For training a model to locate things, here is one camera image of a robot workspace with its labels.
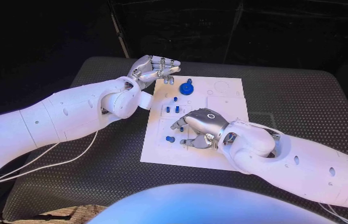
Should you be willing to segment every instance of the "white paper sheet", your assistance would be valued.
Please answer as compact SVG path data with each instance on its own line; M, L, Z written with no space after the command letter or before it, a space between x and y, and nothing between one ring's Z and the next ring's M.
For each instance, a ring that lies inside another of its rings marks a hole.
M179 85L192 79L194 92L184 96ZM141 162L210 168L234 171L224 156L214 149L200 150L179 145L179 140L195 138L194 131L171 130L169 126L189 111L208 108L218 112L227 121L235 118L247 121L247 109L241 79L174 76L174 85L155 81L153 103L149 110ZM175 141L165 141L172 136Z

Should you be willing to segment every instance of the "blue knob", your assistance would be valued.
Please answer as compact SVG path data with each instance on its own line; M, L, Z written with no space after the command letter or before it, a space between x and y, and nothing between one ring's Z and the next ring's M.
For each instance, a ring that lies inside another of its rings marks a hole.
M166 141L169 141L169 142L174 142L174 141L175 141L175 138L174 138L174 137L166 136L166 137L165 137L165 140L166 140Z
M192 80L188 79L185 83L179 85L179 93L189 95L194 92Z

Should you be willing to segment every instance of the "gray fabric surface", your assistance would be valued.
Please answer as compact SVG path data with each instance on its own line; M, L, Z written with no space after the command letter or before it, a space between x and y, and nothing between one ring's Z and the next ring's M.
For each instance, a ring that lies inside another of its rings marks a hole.
M86 60L72 87L126 75L133 59L93 57ZM348 102L333 76L315 70L263 68L182 62L182 76L241 78L250 121L276 127L348 154ZM153 84L146 88L152 93ZM40 170L15 181L4 208L10 221L50 210L84 204L107 206L132 193L174 183L235 187L271 196L332 220L317 203L238 172L141 163L148 111L99 131L95 144L72 163ZM93 134L64 142L26 170L76 157ZM36 150L33 159L49 147ZM336 207L346 217L346 208Z

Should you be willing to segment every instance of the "table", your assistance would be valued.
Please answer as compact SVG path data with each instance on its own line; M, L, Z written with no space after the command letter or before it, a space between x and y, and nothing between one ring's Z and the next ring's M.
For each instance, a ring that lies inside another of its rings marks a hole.
M89 58L72 87L125 76L135 59ZM316 70L266 68L182 62L182 76L241 78L248 120L348 154L348 102L335 77ZM145 89L152 93L153 84ZM148 111L99 131L95 144L72 163L24 175L15 181L4 219L14 221L69 206L107 206L135 192L174 183L204 183L235 187L303 207L332 220L317 203L271 186L260 177L238 172L141 163ZM93 134L63 142L24 171L74 158ZM33 151L33 159L49 147ZM336 207L343 215L346 209Z

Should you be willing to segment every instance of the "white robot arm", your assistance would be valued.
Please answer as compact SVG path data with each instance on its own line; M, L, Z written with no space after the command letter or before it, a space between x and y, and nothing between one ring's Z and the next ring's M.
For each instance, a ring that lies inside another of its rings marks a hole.
M210 109L189 112L171 129L185 124L198 136L181 140L181 144L214 147L238 172L260 176L271 185L312 201L348 207L346 154L280 132L270 135L257 124L228 123Z
M74 140L128 118L152 95L141 90L156 79L172 84L179 62L145 55L126 77L54 93L28 108L0 115L0 168L36 148Z

